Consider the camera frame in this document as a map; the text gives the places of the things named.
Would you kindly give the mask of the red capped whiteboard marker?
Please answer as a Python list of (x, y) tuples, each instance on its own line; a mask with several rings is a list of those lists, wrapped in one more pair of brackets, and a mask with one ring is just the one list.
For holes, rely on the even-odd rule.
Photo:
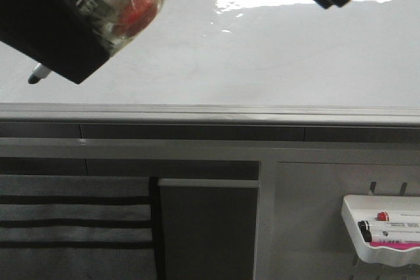
[(377, 221), (399, 222), (399, 223), (419, 223), (419, 212), (378, 212)]

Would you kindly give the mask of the left black tray hook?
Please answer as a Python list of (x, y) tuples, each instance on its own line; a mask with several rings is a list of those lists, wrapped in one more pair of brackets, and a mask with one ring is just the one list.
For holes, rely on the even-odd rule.
[(377, 183), (375, 181), (371, 182), (370, 186), (369, 186), (369, 190), (368, 190), (368, 195), (375, 195), (375, 188), (376, 188)]

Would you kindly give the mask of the black whiteboard marker with tape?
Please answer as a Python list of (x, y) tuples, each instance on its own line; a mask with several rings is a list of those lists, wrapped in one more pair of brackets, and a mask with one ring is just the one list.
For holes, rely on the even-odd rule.
[(165, 0), (78, 0), (76, 5), (111, 58), (148, 27), (164, 2)]

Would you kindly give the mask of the black tray hook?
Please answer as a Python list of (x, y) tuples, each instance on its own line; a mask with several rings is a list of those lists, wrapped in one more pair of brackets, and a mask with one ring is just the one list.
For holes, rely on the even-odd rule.
[(400, 187), (399, 196), (405, 196), (407, 186), (408, 186), (408, 183), (407, 183), (407, 182), (403, 182), (403, 183), (402, 183), (402, 185), (401, 185), (401, 187)]
[(369, 186), (369, 190), (368, 190), (368, 195), (375, 195), (375, 188), (376, 188), (377, 183), (375, 181), (371, 182), (370, 186)]

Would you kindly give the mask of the upper black capped marker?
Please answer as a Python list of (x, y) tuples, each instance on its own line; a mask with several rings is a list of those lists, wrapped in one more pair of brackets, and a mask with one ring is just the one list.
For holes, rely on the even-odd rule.
[(416, 222), (387, 222), (387, 221), (367, 221), (358, 222), (358, 227), (367, 231), (390, 231), (390, 230), (414, 230), (419, 229), (419, 223)]

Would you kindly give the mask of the right black tray hook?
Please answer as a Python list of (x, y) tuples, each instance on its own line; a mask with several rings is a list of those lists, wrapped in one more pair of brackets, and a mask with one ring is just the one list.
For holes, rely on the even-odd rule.
[(405, 196), (407, 186), (408, 186), (408, 183), (407, 183), (407, 182), (403, 182), (403, 183), (402, 183), (402, 185), (401, 185), (401, 187), (400, 187), (399, 196)]

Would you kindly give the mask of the grey black striped cloth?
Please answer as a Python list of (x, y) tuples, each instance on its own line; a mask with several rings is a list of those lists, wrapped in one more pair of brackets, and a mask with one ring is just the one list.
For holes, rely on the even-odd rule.
[(1, 177), (2, 279), (164, 279), (156, 178)]

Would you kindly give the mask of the black capped marker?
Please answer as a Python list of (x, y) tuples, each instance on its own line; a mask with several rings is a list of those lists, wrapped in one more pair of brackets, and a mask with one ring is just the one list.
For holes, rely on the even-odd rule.
[(387, 221), (367, 221), (358, 222), (358, 227), (367, 231), (390, 231), (390, 230), (414, 230), (419, 229), (419, 223), (416, 222), (387, 222)]
[(419, 233), (397, 231), (364, 231), (362, 236), (365, 242), (375, 243), (419, 243)]

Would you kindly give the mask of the pink eraser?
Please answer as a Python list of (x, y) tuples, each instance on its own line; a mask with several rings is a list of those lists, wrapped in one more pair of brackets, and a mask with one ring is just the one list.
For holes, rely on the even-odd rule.
[(388, 247), (397, 250), (408, 250), (412, 248), (419, 248), (419, 243), (384, 243), (384, 242), (369, 242), (371, 247)]

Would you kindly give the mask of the white plastic marker tray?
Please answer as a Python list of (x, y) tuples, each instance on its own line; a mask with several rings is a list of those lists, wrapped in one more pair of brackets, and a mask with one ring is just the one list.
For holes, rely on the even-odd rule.
[[(366, 263), (384, 264), (391, 267), (402, 267), (419, 264), (419, 248), (397, 250), (388, 247), (371, 247), (365, 242), (358, 222), (362, 220), (377, 221), (378, 212), (419, 212), (418, 197), (346, 195), (343, 199), (342, 217), (348, 234), (359, 258)], [(397, 232), (419, 233), (414, 230), (391, 230)]]

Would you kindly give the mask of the lower black capped marker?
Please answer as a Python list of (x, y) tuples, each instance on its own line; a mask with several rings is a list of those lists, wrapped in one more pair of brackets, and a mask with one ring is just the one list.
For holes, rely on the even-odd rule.
[(364, 231), (362, 236), (365, 242), (375, 243), (419, 243), (419, 233), (397, 231)]

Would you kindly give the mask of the white whiteboard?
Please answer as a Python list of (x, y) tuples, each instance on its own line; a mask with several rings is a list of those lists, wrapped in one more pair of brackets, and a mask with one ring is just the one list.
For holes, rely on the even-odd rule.
[(1, 46), (4, 121), (419, 125), (419, 0), (167, 0), (80, 85)]

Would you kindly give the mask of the dark grey panel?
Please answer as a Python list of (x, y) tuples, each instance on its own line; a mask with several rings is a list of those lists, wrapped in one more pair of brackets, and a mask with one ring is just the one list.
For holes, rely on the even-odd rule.
[(257, 180), (161, 179), (168, 279), (252, 279)]

